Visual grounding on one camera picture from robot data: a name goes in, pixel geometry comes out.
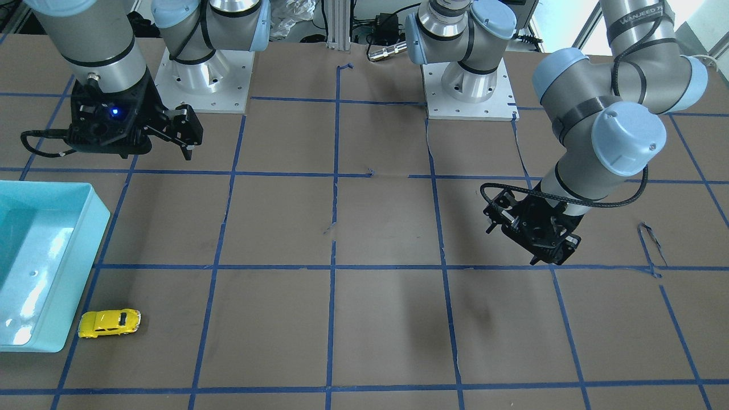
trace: white mounting plate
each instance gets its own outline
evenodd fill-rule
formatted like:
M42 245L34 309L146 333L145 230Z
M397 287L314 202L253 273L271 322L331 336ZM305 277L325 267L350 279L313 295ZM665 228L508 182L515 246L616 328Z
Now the white mounting plate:
M488 100L482 103L467 103L456 100L443 90L440 78L445 67L450 63L433 63L423 65L423 84L425 99L428 102L428 118L432 120L475 120L475 121L511 121L519 111L516 109L514 92L502 59L499 63L496 90Z
M178 87L172 74L169 52L165 49L155 78L162 102L169 109L184 102L191 105L195 112L245 114L255 53L231 50L219 50L218 53L223 53L232 67L232 74L225 79L225 87L212 94L191 94Z

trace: light blue plastic bin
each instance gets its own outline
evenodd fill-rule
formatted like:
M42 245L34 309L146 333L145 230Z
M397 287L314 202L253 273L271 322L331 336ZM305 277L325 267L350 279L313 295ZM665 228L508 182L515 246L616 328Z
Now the light blue plastic bin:
M91 184L0 181L0 352L58 352L109 210Z

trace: plastic bag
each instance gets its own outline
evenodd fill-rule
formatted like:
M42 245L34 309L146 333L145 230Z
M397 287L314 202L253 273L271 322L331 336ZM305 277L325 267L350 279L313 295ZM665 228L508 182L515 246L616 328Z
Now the plastic bag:
M316 0L270 0L270 2L271 40L285 39L294 24L313 20Z

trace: light blue joint cap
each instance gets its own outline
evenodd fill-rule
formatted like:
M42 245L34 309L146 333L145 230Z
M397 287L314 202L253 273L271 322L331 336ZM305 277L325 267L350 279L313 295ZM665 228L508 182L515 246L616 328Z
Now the light blue joint cap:
M195 12L200 0L152 0L152 16L158 28L170 28Z
M704 91L706 91L706 86L709 85L709 73L706 70L706 66L698 58L687 57L686 55L682 55L682 57L691 63L691 80L679 102L666 112L681 111L696 104Z
M550 85L567 71L569 67L578 61L589 58L582 54L582 51L577 48L563 48L557 50L554 53L548 55L534 70L534 75L531 76L531 84L534 86L534 92L537 93L539 102L542 102L542 97L547 92Z
M23 0L31 9L51 17L70 17L86 11L96 0Z
M503 40L516 34L516 15L499 0L474 0L471 13L479 26Z
M420 34L416 18L418 18L417 13L412 13L405 18L405 40L408 42L408 55L410 61L415 64L428 64L425 49L423 48L423 37Z
M271 33L271 4L269 0L261 0L261 10L258 14L258 25L253 33L251 51L263 51L268 47L268 38Z
M595 119L592 144L605 168L629 177L638 174L666 146L666 127L641 104L619 101Z

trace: yellow toy car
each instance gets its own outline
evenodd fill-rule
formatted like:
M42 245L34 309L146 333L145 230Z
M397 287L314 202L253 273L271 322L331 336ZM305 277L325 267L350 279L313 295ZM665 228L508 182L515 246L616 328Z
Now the yellow toy car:
M134 309L86 312L81 316L79 337L94 339L99 336L125 335L139 329L141 313Z

